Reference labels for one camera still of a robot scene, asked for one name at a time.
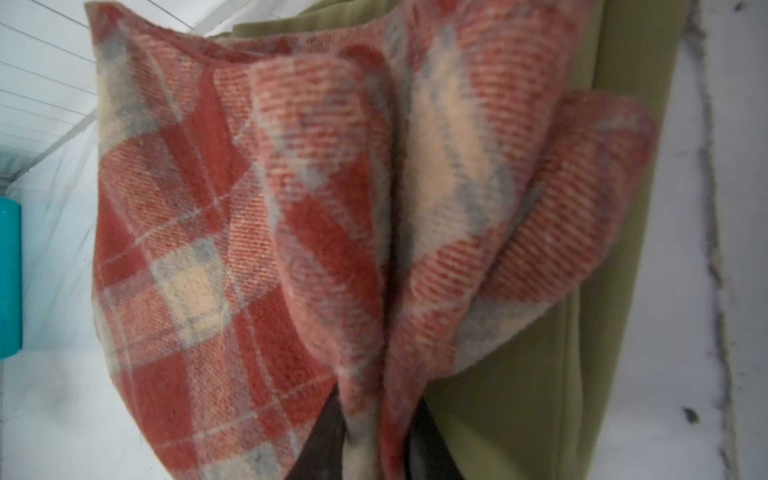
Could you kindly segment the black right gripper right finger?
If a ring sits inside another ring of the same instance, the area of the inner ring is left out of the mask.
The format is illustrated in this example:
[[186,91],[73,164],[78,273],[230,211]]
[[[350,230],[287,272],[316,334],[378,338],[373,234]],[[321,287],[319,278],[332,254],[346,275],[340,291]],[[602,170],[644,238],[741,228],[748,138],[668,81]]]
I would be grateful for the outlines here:
[[405,451],[408,480],[463,480],[424,399],[411,419]]

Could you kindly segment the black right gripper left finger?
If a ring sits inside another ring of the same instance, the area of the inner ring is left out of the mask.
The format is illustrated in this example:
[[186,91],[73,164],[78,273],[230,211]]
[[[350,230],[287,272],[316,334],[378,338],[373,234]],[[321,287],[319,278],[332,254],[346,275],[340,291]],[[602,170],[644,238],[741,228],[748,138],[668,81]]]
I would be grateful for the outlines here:
[[286,480],[341,480],[346,425],[334,387]]

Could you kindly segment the red plaid skirt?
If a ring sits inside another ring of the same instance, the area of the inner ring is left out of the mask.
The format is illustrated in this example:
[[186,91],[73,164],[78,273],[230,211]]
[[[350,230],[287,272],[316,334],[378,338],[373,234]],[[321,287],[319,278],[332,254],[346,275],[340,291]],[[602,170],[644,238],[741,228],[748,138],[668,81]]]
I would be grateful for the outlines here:
[[214,39],[86,5],[97,334],[173,478],[401,478],[427,385],[603,262],[657,129],[568,88],[594,7]]

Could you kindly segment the olive green skirt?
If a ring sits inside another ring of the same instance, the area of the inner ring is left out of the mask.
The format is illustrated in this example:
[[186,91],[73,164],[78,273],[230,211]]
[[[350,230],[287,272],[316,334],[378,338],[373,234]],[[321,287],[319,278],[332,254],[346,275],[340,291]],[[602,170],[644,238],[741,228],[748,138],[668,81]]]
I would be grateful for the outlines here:
[[257,164],[275,320],[337,371],[343,478],[405,478],[421,399],[464,478],[585,475],[684,7],[610,2],[596,86],[570,90],[592,9],[405,1],[347,26],[339,4],[181,42]]

